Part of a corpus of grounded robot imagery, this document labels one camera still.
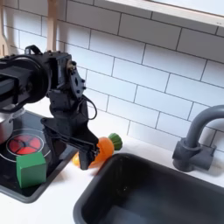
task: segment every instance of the red burner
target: red burner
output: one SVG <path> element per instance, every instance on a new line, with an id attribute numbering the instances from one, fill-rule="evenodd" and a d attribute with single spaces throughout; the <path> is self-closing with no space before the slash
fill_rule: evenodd
<path id="1" fill-rule="evenodd" d="M 33 135 L 18 135 L 10 139 L 9 149 L 17 155 L 31 154 L 41 150 L 40 138 Z"/>

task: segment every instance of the gray faucet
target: gray faucet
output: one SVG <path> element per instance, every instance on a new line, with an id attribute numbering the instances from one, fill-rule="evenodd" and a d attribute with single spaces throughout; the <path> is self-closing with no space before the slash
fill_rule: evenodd
<path id="1" fill-rule="evenodd" d="M 186 138 L 182 138 L 177 143 L 172 155 L 173 165 L 178 170 L 191 172 L 194 166 L 209 170 L 213 162 L 215 148 L 203 149 L 199 144 L 199 139 L 205 126 L 220 118 L 224 118 L 224 105 L 207 108 L 194 118 Z"/>

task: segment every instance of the sink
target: sink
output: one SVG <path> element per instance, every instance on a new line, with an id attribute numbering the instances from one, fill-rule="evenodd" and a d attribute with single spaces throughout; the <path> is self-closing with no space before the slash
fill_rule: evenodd
<path id="1" fill-rule="evenodd" d="M 223 224 L 224 189 L 119 153 L 80 196 L 73 218 L 76 224 Z"/>

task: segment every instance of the tile backsplash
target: tile backsplash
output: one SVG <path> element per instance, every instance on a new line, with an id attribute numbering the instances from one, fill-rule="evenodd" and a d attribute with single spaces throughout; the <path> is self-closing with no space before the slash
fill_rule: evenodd
<path id="1" fill-rule="evenodd" d="M 44 51 L 47 1 L 4 5 L 11 50 Z M 224 28 L 104 0 L 59 0 L 58 18 L 57 47 L 87 80 L 98 136 L 118 132 L 173 151 L 200 111 L 224 104 Z M 48 106 L 43 99 L 27 108 L 50 116 Z M 224 152 L 224 120 L 210 122 L 199 141 Z"/>

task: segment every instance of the orange carrot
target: orange carrot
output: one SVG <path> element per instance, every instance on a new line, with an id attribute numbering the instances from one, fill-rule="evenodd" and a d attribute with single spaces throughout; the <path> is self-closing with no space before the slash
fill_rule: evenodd
<path id="1" fill-rule="evenodd" d="M 123 147 L 122 139 L 115 133 L 109 135 L 109 137 L 100 137 L 97 147 L 100 149 L 100 153 L 96 156 L 94 162 L 90 166 L 99 164 L 106 159 L 110 158 L 114 151 L 119 151 Z M 77 152 L 73 159 L 73 164 L 80 166 L 79 152 Z"/>

